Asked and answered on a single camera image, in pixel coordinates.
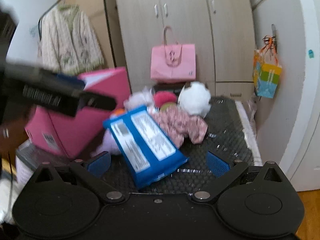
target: cardigan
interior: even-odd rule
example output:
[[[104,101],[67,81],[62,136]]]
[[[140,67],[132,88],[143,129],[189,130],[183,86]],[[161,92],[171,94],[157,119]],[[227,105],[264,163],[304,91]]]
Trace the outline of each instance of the cardigan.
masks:
[[[44,68],[78,75],[98,69],[102,52],[87,15],[77,5],[58,5],[42,20]]]

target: bag handle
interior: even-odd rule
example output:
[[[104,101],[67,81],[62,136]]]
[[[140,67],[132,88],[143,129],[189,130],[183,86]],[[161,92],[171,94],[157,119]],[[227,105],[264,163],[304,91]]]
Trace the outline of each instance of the bag handle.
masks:
[[[179,49],[179,54],[176,55],[175,51],[171,50],[169,53],[169,57],[167,55],[167,51],[166,51],[166,46],[168,46],[167,44],[167,38],[166,38],[166,33],[167,30],[171,30],[173,38],[175,39],[175,36],[173,34],[173,30],[171,28],[171,26],[166,26],[163,29],[163,45],[164,45],[164,56],[165,56],[165,62],[168,66],[170,67],[177,67],[180,63],[181,63],[181,56],[182,56],[182,44],[180,44],[176,39],[175,39],[175,43],[176,45],[180,45],[180,49]]]
[[[262,40],[264,41],[265,46],[262,49],[260,49],[259,54],[261,54],[265,49],[267,49],[264,53],[264,55],[265,55],[267,53],[267,51],[270,50],[274,54],[275,62],[278,65],[277,51],[275,48],[275,44],[273,42],[273,37],[266,35],[266,36],[264,36],[264,38]]]

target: pink plush toy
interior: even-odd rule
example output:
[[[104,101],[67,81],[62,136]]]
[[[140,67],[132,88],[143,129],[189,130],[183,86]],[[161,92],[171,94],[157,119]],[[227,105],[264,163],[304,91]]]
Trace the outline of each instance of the pink plush toy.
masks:
[[[176,103],[177,96],[169,91],[159,91],[153,96],[155,107],[160,108],[165,103]]]

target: label sticker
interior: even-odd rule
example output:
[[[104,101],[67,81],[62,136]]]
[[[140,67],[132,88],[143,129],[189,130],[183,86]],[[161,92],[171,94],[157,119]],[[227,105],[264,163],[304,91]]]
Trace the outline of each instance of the label sticker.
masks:
[[[123,120],[111,124],[111,128],[120,143],[124,154],[127,156],[134,171],[139,173],[150,167],[150,163],[135,142],[132,133],[129,131]]]
[[[173,144],[164,135],[147,111],[131,116],[131,121],[159,161],[162,161],[176,152]]]
[[[313,53],[312,49],[309,49],[308,54],[309,54],[309,58],[314,58],[315,57],[315,54]]]
[[[46,143],[48,144],[48,146],[52,149],[58,150],[59,147],[56,143],[56,141],[54,140],[53,136],[51,134],[47,134],[47,133],[43,133],[43,138],[46,141]]]

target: blue sticker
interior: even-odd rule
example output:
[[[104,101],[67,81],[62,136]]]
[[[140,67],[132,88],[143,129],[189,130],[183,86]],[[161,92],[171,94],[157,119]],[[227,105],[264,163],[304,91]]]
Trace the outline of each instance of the blue sticker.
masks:
[[[315,57],[315,54],[313,53],[312,49],[309,49],[308,54],[309,54],[309,58],[314,58]]]

